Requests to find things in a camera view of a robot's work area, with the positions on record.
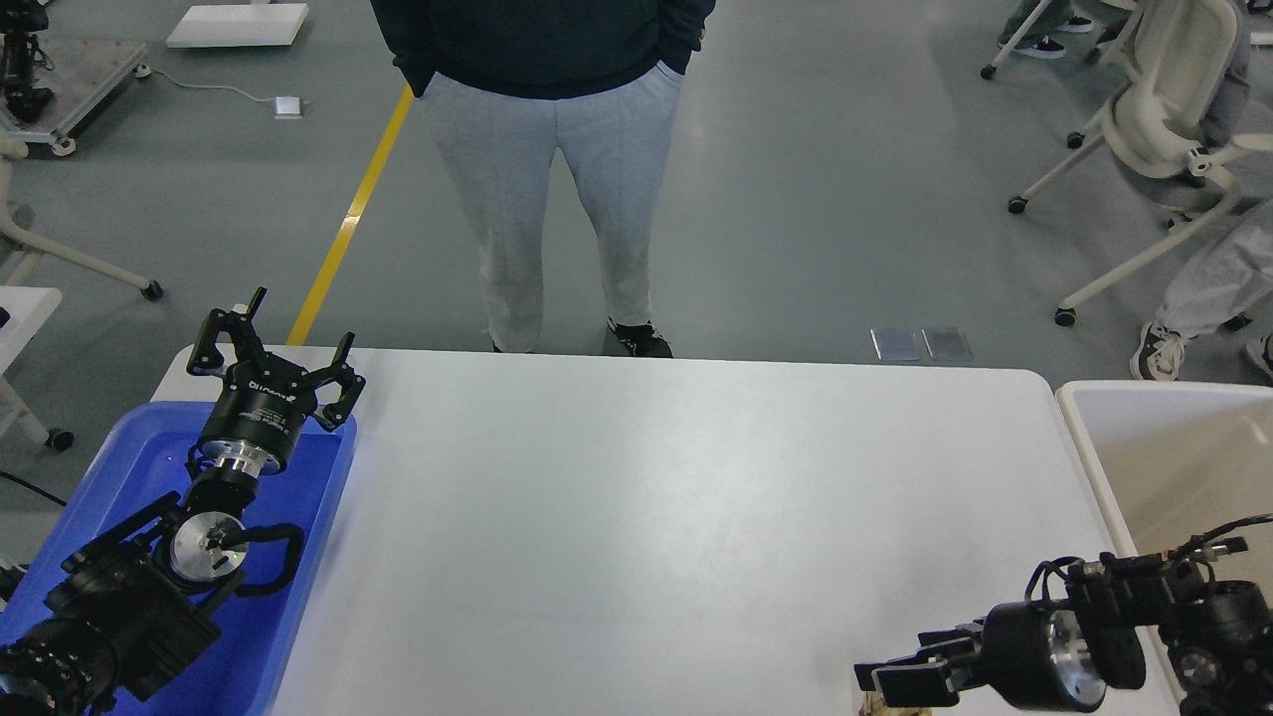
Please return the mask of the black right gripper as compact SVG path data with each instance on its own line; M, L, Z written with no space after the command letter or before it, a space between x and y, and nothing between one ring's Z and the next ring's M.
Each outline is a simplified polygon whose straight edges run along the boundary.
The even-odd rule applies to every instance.
M1091 713L1108 693L1069 609L1001 604L983 623L917 638L913 655L855 662L855 684L895 707L952 707L987 685L1018 710Z

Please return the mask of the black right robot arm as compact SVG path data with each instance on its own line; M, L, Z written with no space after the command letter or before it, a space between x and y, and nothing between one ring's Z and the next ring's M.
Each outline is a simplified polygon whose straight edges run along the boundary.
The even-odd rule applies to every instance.
M1138 629L1158 629L1183 691L1183 715L1270 712L1270 606L1255 582L1221 580L1214 562L1248 549L1239 519L1169 550L1037 563L1021 603L950 629L923 631L917 652L857 662L855 682L890 707L959 705L989 687L1021 711L1092 713L1150 670Z

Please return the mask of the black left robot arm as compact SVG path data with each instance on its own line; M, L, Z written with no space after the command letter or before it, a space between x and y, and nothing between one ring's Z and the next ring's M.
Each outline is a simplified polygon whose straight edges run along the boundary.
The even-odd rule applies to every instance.
M252 322L265 294L207 313L187 371L222 390L188 448L187 490L151 499L61 562L50 615L3 647L5 715L107 713L118 689L145 701L213 647L227 599L269 598L298 577L312 530L250 526L244 515L261 479L286 471L306 423L345 426L367 381L348 359L351 333L317 369L269 352Z

